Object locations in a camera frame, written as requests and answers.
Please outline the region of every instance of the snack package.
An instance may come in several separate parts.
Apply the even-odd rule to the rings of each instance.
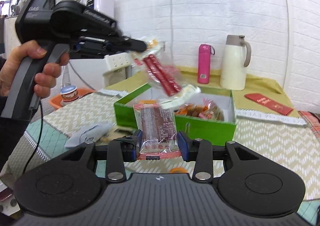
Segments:
[[[142,130],[139,159],[179,157],[177,129],[173,113],[159,104],[133,105],[138,129]]]
[[[143,53],[132,52],[131,56],[139,69],[148,75],[150,85],[162,88],[167,95],[159,99],[163,109],[177,108],[201,92],[199,87],[182,79],[179,69],[167,59],[163,42],[146,38],[140,40],[148,44],[147,50]]]
[[[211,121],[224,121],[223,111],[210,99],[204,99],[204,105],[201,106],[184,104],[176,112],[176,115],[199,117]]]

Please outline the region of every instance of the human hand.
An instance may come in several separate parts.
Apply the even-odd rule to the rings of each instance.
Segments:
[[[43,58],[46,53],[47,51],[41,48],[35,40],[14,48],[0,71],[0,96],[8,96],[13,79],[24,57],[39,59]],[[56,85],[56,78],[61,74],[60,66],[66,65],[68,61],[69,53],[64,53],[60,64],[48,63],[44,66],[43,73],[36,74],[34,92],[37,96],[46,98],[50,95],[50,88]]]

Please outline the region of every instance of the orange basket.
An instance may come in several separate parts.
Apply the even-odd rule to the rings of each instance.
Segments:
[[[92,90],[92,89],[89,89],[89,88],[78,88],[78,95],[80,97],[84,96],[85,94],[88,94],[88,93],[93,93],[95,92],[95,90]],[[58,95],[55,95],[53,97],[51,97],[49,99],[49,104],[55,109],[55,110],[58,110],[60,109],[61,107],[63,107],[60,103],[62,101],[62,96],[60,94]]]

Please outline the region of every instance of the green box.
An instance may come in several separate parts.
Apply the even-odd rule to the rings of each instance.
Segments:
[[[142,99],[158,99],[159,97],[164,97],[161,90],[145,84],[121,98],[114,104],[117,124],[137,129],[132,105]],[[226,121],[205,121],[197,117],[176,115],[177,130],[183,130],[191,139],[202,138],[211,141],[214,145],[224,146],[226,141],[232,140],[236,130],[232,91],[201,87],[201,94],[193,96],[188,102],[203,105],[203,98],[212,99],[223,110]]]

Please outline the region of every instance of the pink thermos bottle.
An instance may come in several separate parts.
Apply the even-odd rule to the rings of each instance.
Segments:
[[[210,78],[210,58],[215,50],[211,45],[201,44],[199,47],[199,59],[198,59],[198,83],[208,84]]]

